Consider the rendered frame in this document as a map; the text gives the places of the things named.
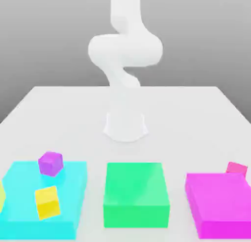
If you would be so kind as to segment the small yellow cube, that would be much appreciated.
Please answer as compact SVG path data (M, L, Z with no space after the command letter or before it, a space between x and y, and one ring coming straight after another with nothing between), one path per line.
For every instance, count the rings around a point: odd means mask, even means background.
M35 200L39 220L60 215L56 186L36 190Z

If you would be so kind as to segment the large magenta box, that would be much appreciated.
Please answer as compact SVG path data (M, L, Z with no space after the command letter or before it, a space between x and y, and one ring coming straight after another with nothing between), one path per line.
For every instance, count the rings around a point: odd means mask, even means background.
M185 192L200 239L251 239L251 186L241 173L189 173Z

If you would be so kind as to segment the large green box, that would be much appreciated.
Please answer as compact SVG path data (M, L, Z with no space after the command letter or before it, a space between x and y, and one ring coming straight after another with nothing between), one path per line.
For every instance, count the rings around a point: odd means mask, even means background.
M108 163L103 198L106 228L167 228L170 201L161 163Z

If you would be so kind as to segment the small purple cube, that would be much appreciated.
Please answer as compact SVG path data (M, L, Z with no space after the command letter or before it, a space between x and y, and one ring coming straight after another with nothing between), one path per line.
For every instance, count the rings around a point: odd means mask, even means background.
M47 151L38 160L39 171L42 175L55 177L64 167L61 153Z

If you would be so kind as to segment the large cyan box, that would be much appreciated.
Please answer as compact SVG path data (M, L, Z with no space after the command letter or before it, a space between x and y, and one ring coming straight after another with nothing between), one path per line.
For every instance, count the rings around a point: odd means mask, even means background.
M42 175L35 161L13 162L5 174L6 199L0 213L0 240L76 239L87 185L85 161L66 161L55 177ZM35 191L56 186L61 214L39 220Z

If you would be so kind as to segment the small pink cube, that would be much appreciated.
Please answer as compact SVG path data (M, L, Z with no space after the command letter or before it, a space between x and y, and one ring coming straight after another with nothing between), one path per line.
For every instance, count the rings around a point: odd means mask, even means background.
M227 165L226 173L240 173L244 177L246 177L248 167L245 165L241 165L236 162L229 162Z

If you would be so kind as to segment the small lime cube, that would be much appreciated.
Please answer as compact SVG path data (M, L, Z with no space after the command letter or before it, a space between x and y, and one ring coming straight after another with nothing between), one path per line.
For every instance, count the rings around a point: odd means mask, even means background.
M0 213L2 212L5 199L6 199L5 190L4 190L2 182L0 181Z

